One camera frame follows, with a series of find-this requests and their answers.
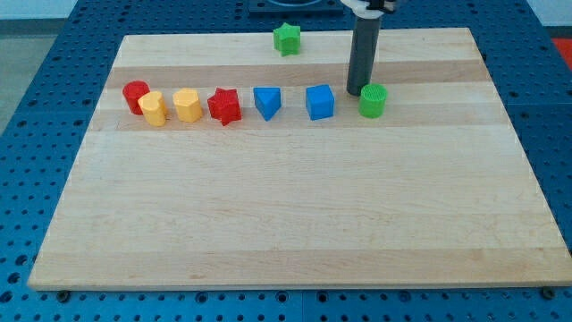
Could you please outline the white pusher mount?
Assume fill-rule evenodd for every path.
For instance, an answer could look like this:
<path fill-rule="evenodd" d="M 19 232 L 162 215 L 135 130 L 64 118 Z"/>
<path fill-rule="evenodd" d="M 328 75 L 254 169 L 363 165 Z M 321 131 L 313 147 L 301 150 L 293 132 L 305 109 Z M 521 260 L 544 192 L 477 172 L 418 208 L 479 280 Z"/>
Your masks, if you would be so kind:
<path fill-rule="evenodd" d="M 378 19 L 398 8 L 397 0 L 341 0 L 358 18 Z"/>

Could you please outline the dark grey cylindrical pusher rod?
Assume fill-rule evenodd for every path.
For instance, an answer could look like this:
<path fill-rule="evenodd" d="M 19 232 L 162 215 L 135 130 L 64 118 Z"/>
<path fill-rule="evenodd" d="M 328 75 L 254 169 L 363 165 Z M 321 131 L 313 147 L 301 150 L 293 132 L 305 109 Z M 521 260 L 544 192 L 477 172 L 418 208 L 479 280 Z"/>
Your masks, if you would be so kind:
<path fill-rule="evenodd" d="M 371 80 L 381 18 L 357 17 L 352 33 L 346 90 L 359 96 L 361 89 Z"/>

